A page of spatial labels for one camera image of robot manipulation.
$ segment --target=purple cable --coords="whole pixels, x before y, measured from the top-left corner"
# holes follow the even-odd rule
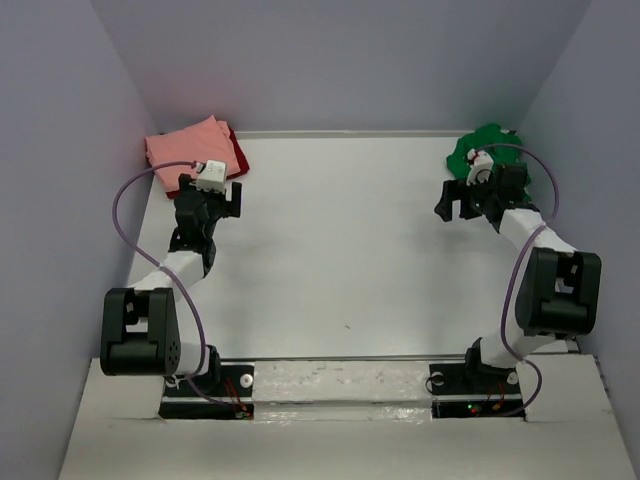
[[[147,252],[145,252],[142,248],[140,248],[133,240],[131,240],[129,238],[129,236],[124,232],[122,227],[120,226],[120,221],[118,220],[118,203],[120,203],[120,197],[122,197],[122,194],[125,192],[125,190],[127,188],[129,188],[129,186],[133,182],[135,182],[136,180],[142,178],[143,176],[147,175],[148,173],[153,173],[156,170],[160,170],[162,168],[177,167],[177,166],[189,166],[191,168],[195,168],[196,164],[197,164],[197,162],[186,162],[186,161],[169,162],[169,163],[164,163],[162,165],[155,165],[153,167],[147,168],[147,169],[143,170],[142,172],[134,175],[129,180],[127,180],[124,183],[124,185],[122,185],[120,187],[120,189],[118,190],[118,192],[116,193],[116,196],[113,199],[113,205],[111,206],[111,219],[113,220],[113,226],[116,228],[116,231],[118,232],[118,235],[120,235],[120,238],[122,238],[122,240],[124,240],[124,243],[126,243],[134,251],[136,251],[140,255],[142,255],[149,263],[151,263],[153,266],[157,267],[159,270],[164,272],[169,278],[171,278],[171,281],[173,281],[173,283],[176,285],[176,287],[178,287],[178,290],[180,290],[180,293],[182,293],[182,296],[184,297],[185,301],[189,305],[189,309],[191,310],[191,313],[193,314],[193,318],[194,318],[194,320],[196,322],[196,327],[198,329],[198,337],[200,338],[200,361],[198,363],[198,368],[196,368],[196,371],[194,373],[184,376],[184,378],[186,379],[187,383],[189,384],[191,389],[199,397],[204,398],[209,403],[213,403],[213,404],[216,404],[216,405],[229,406],[230,405],[229,403],[221,402],[220,400],[216,400],[216,399],[210,397],[209,395],[207,395],[206,393],[204,393],[202,390],[200,390],[198,388],[198,386],[193,381],[194,375],[196,375],[202,369],[202,367],[204,365],[204,359],[205,359],[206,350],[207,350],[207,341],[206,341],[205,335],[204,335],[204,326],[202,325],[202,319],[200,318],[200,314],[198,313],[198,309],[196,308],[196,305],[193,302],[193,299],[191,298],[191,295],[189,295],[189,292],[187,291],[187,288],[184,286],[182,281],[180,281],[180,278],[178,278],[178,276],[175,273],[173,273],[168,268],[163,267],[158,260],[153,258],[151,255],[149,255]]]
[[[520,271],[520,267],[522,266],[522,262],[524,261],[524,258],[526,257],[527,252],[529,251],[529,248],[531,248],[531,245],[533,245],[533,242],[535,241],[536,237],[540,235],[540,233],[547,227],[547,225],[553,222],[553,220],[555,220],[556,218],[556,215],[558,215],[558,209],[560,208],[560,190],[558,188],[558,182],[555,176],[553,175],[553,173],[551,172],[551,169],[548,167],[548,165],[545,162],[543,162],[538,156],[534,155],[533,152],[531,152],[525,147],[522,147],[520,145],[513,145],[511,143],[492,143],[490,145],[485,145],[483,147],[480,147],[478,148],[478,150],[487,150],[489,148],[495,148],[495,147],[514,148],[516,150],[520,150],[523,153],[526,153],[535,161],[537,161],[540,164],[540,166],[544,169],[544,171],[547,172],[547,175],[551,180],[551,184],[553,185],[553,197],[554,197],[553,211],[551,212],[551,216],[549,216],[549,218],[545,220],[546,223],[544,225],[540,225],[538,228],[534,230],[534,232],[529,236],[529,238],[523,245],[522,250],[520,250],[520,253],[518,254],[516,263],[513,266],[513,270],[511,271],[511,278],[509,278],[509,285],[507,286],[507,293],[504,298],[504,304],[502,305],[502,315],[500,317],[500,339],[502,340],[502,345],[504,346],[505,350],[507,350],[507,352],[509,352],[511,356],[513,356],[513,358],[515,358],[519,362],[525,362],[527,365],[533,368],[536,372],[536,376],[538,377],[536,388],[531,394],[531,397],[529,397],[529,400],[523,403],[520,407],[510,412],[497,415],[500,417],[510,417],[512,415],[520,413],[521,411],[526,409],[529,405],[531,405],[540,394],[540,391],[542,390],[542,372],[540,371],[540,368],[531,360],[527,360],[521,357],[518,354],[518,352],[516,352],[511,347],[511,345],[509,345],[509,342],[507,341],[507,314],[509,311],[509,305],[511,304],[511,297],[513,296],[513,290],[515,288],[518,272]]]

